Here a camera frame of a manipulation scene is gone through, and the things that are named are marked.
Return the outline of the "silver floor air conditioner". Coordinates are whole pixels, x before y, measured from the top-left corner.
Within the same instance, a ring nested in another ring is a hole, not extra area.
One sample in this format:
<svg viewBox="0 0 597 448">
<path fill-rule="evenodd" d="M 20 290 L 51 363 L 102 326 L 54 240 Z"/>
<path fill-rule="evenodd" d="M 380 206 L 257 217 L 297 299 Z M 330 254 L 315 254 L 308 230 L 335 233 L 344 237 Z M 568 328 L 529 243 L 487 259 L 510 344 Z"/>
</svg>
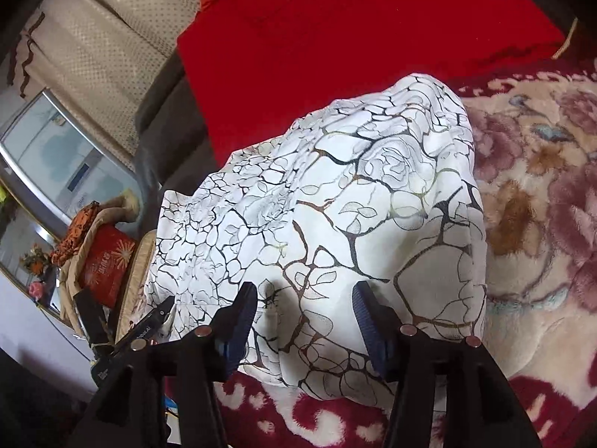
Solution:
<svg viewBox="0 0 597 448">
<path fill-rule="evenodd" d="M 141 196 L 134 173 L 82 133 L 50 90 L 1 127 L 5 182 L 18 200 L 7 236 L 51 243 L 92 201 L 128 191 Z"/>
</svg>

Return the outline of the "beige dotted curtain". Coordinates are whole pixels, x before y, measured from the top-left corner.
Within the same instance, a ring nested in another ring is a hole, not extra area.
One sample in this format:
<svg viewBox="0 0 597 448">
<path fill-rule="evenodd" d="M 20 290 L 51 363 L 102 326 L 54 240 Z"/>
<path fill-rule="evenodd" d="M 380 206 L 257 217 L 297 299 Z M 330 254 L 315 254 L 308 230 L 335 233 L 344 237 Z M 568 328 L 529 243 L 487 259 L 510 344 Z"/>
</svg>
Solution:
<svg viewBox="0 0 597 448">
<path fill-rule="evenodd" d="M 28 101 L 47 88 L 126 168 L 134 116 L 200 0 L 43 0 L 11 46 L 7 87 Z"/>
</svg>

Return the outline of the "floral red beige blanket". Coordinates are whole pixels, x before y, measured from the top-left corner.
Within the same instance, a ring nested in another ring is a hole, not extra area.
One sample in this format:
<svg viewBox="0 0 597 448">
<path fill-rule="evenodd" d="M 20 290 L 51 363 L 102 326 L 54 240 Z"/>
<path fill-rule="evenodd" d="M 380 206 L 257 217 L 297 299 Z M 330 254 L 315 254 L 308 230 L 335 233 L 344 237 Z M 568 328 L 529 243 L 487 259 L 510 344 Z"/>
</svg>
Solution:
<svg viewBox="0 0 597 448">
<path fill-rule="evenodd" d="M 429 76 L 462 100 L 472 126 L 487 243 L 485 322 L 478 336 L 541 444 L 574 447 L 596 430 L 595 67 L 559 58 L 458 87 Z M 125 291 L 120 333 L 152 309 L 142 311 L 140 304 L 158 221 L 138 282 Z M 235 447 L 378 447 L 397 391 L 387 383 L 393 397 L 376 407 L 313 398 L 239 367 L 216 386 L 216 400 Z"/>
</svg>

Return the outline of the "large red cushion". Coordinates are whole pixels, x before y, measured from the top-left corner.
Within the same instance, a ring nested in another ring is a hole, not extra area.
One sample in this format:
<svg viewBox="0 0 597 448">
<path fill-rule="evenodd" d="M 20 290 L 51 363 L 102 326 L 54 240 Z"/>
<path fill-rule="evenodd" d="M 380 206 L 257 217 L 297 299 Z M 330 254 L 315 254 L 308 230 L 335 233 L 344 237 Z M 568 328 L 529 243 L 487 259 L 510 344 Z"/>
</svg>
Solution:
<svg viewBox="0 0 597 448">
<path fill-rule="evenodd" d="M 216 0 L 178 38 L 216 161 L 338 98 L 551 56 L 532 0 Z"/>
</svg>

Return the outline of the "orange black patterned cloth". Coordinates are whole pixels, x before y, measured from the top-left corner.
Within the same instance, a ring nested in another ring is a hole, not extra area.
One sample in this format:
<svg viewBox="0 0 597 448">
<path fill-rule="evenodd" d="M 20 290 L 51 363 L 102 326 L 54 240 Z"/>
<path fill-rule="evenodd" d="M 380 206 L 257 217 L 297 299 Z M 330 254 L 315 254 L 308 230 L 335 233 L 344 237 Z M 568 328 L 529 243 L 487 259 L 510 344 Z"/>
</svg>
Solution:
<svg viewBox="0 0 597 448">
<path fill-rule="evenodd" d="M 77 212 L 67 228 L 65 238 L 51 252 L 50 258 L 53 265 L 62 267 L 78 253 L 99 211 L 100 204 L 97 201 L 92 201 Z"/>
</svg>

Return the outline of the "orange artificial flowers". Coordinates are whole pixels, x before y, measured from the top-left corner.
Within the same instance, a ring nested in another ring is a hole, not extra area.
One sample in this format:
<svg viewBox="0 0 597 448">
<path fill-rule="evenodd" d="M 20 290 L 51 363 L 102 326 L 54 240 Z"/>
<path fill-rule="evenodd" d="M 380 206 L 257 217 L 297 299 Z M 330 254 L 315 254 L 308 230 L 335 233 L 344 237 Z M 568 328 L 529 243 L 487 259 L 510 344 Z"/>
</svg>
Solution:
<svg viewBox="0 0 597 448">
<path fill-rule="evenodd" d="M 34 244 L 27 253 L 19 258 L 19 264 L 29 274 L 42 277 L 50 268 L 51 259 L 40 245 Z"/>
</svg>

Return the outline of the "white crackle pattern coat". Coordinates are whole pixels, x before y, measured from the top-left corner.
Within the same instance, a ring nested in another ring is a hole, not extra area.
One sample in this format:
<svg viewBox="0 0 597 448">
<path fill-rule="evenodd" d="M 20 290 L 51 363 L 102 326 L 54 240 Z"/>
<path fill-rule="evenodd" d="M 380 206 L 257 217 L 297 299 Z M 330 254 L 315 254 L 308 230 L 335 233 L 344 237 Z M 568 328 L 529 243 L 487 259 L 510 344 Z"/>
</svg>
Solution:
<svg viewBox="0 0 597 448">
<path fill-rule="evenodd" d="M 390 88 L 297 119 L 233 152 L 193 194 L 165 193 L 140 308 L 172 297 L 182 338 L 252 282 L 258 305 L 240 369 L 313 398 L 383 407 L 354 317 L 366 281 L 432 338 L 481 335 L 486 230 L 465 106 L 439 80 Z"/>
</svg>

